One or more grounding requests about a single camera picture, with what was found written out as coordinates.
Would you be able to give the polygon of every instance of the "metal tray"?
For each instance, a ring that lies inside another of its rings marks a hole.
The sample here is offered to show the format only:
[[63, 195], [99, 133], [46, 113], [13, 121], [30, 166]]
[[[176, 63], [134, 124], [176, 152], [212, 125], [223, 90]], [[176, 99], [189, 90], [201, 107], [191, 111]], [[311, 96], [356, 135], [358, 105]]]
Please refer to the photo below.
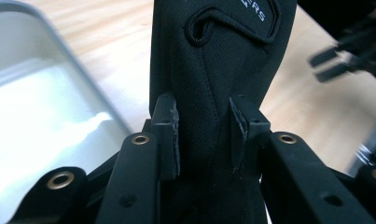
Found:
[[44, 17], [0, 1], [0, 223], [47, 171], [89, 173], [129, 133]]

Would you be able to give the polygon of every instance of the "black metal frame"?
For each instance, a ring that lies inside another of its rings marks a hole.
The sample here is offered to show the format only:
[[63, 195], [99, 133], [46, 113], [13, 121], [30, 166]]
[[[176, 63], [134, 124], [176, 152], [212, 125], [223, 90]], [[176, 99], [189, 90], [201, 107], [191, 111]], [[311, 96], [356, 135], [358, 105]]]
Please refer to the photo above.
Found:
[[[127, 137], [119, 154], [88, 176], [76, 167], [44, 175], [9, 223], [159, 223], [160, 182], [179, 168], [173, 95], [163, 94], [158, 105], [144, 132]], [[376, 166], [356, 178], [332, 171], [298, 136], [271, 133], [243, 95], [232, 95], [230, 107], [234, 168], [258, 153], [252, 162], [260, 164], [273, 223], [376, 223]]]

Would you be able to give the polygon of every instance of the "glove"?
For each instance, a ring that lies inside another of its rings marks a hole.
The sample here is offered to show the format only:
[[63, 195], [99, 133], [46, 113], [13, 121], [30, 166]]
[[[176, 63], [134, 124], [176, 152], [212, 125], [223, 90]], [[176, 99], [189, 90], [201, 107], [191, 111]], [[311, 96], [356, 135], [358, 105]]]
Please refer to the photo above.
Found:
[[229, 99], [239, 92], [260, 106], [284, 56], [296, 5], [155, 0], [150, 113], [172, 91], [180, 119], [181, 173], [161, 183], [161, 223], [267, 221], [256, 163], [233, 169]]

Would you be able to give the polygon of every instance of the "black plastic clip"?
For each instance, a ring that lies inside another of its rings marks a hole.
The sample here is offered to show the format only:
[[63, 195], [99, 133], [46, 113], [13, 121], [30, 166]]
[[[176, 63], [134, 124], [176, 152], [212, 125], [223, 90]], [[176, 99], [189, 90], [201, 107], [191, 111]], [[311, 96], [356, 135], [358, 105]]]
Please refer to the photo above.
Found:
[[175, 179], [180, 173], [178, 123], [179, 114], [174, 95], [166, 92], [158, 98], [150, 127], [160, 144], [161, 180]]
[[230, 109], [231, 161], [236, 172], [247, 156], [249, 162], [257, 164], [258, 150], [267, 143], [271, 125], [258, 106], [242, 94], [232, 94]]

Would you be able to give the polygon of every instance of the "black fabric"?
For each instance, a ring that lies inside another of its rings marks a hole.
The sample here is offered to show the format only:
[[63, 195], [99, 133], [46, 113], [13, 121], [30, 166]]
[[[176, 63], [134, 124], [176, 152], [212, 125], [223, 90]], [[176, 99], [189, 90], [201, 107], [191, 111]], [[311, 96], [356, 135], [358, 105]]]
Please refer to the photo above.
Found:
[[296, 0], [156, 0], [150, 113], [173, 91], [181, 176], [161, 184], [161, 223], [266, 222], [256, 167], [233, 173], [229, 98], [260, 106], [284, 56]]

